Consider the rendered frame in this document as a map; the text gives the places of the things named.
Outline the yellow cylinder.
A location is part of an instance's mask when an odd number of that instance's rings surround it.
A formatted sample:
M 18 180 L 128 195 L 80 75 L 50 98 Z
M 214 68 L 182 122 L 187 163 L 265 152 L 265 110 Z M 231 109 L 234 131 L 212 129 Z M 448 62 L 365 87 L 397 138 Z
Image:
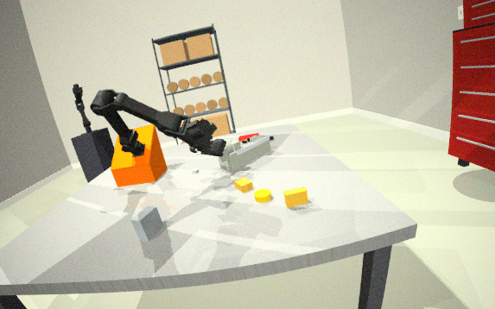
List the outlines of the yellow cylinder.
M 259 190 L 257 192 L 255 192 L 255 199 L 257 202 L 260 202 L 260 203 L 263 203 L 263 202 L 267 202 L 269 200 L 271 200 L 271 192 L 270 190 L 266 190 L 266 189 L 263 189 L 263 190 Z

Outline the red flat block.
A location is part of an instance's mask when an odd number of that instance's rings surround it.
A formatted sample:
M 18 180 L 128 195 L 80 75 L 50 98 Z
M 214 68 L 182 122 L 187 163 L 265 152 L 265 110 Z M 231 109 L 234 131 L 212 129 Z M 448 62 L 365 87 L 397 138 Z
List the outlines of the red flat block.
M 248 138 L 250 138 L 250 137 L 252 137 L 252 136 L 259 136 L 259 134 L 258 134 L 258 133 L 256 133 L 256 134 L 251 134 L 251 135 L 246 135 L 246 136 L 240 136 L 240 137 L 238 138 L 238 140 L 239 140 L 239 141 L 243 141 L 243 140 L 248 139 Z

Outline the yellow cube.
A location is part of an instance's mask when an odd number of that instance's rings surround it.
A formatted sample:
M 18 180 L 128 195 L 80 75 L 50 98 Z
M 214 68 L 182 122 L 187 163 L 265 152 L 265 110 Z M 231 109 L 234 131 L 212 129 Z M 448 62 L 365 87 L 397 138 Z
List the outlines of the yellow cube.
M 234 181 L 235 187 L 242 193 L 248 192 L 253 189 L 252 182 L 246 178 L 242 178 Z
M 308 194 L 305 187 L 283 191 L 287 208 L 308 203 Z

